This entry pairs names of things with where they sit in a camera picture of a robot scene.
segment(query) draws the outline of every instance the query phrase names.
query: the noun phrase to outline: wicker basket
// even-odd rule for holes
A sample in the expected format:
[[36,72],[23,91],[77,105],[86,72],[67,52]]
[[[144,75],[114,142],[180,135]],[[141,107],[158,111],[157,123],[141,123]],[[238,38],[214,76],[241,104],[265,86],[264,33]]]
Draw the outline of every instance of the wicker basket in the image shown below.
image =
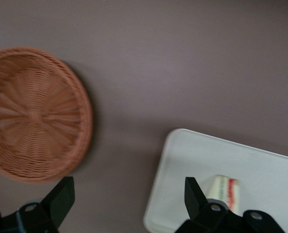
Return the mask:
[[0,172],[44,183],[71,172],[92,134],[92,110],[74,73],[34,48],[0,51]]

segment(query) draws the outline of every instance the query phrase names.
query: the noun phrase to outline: screw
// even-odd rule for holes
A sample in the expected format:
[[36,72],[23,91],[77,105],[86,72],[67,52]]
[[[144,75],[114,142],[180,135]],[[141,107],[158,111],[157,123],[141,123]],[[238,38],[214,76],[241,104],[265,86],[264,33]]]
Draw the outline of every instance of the screw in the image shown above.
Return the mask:
[[36,207],[36,204],[32,204],[32,205],[29,205],[25,208],[25,211],[28,212],[28,211],[32,211],[34,208]]
[[260,215],[260,213],[251,212],[251,216],[252,216],[253,219],[262,220],[262,216]]
[[211,209],[214,211],[220,211],[221,210],[220,206],[216,205],[216,204],[211,205]]

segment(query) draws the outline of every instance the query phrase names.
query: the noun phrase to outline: gray table surface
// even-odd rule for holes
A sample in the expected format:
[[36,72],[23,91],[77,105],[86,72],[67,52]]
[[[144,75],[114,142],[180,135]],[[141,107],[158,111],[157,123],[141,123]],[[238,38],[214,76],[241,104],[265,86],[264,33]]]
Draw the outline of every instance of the gray table surface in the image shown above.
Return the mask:
[[[147,232],[173,129],[288,156],[288,1],[1,0],[0,49],[12,46],[66,62],[93,105],[92,144],[71,173],[76,202],[62,233]],[[56,183],[0,175],[0,211]]]

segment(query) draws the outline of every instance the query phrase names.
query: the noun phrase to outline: brown wicker basket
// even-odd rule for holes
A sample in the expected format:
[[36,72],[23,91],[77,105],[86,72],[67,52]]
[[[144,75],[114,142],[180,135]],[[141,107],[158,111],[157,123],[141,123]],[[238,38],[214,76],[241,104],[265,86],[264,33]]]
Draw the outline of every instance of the brown wicker basket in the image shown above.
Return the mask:
[[71,172],[92,135],[85,89],[60,60],[42,50],[0,51],[0,172],[44,183]]

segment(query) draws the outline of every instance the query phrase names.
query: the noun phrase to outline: white plastic tray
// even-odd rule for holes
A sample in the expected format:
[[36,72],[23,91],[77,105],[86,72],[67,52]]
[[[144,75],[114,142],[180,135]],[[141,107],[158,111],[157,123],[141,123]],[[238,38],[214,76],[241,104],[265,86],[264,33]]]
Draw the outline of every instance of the white plastic tray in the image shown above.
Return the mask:
[[167,138],[144,224],[152,233],[173,233],[188,219],[185,177],[206,194],[220,174],[240,181],[240,210],[267,212],[288,233],[288,157],[179,129]]

